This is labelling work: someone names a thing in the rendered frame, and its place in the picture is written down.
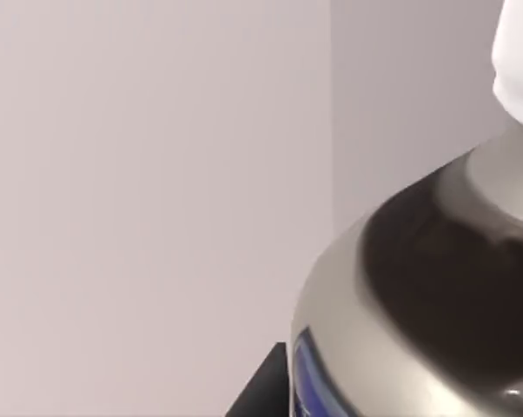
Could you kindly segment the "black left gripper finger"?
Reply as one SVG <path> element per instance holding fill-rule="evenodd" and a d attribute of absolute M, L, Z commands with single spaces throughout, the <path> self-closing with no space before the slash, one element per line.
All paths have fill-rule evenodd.
<path fill-rule="evenodd" d="M 288 356 L 277 342 L 224 417 L 290 417 Z"/>

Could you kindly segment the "clear bottle with white cap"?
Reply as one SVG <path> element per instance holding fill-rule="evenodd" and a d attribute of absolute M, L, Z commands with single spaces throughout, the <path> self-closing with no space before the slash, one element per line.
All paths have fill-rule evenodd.
<path fill-rule="evenodd" d="M 321 254 L 289 343 L 290 417 L 523 417 L 523 0 L 504 0 L 506 129 Z"/>

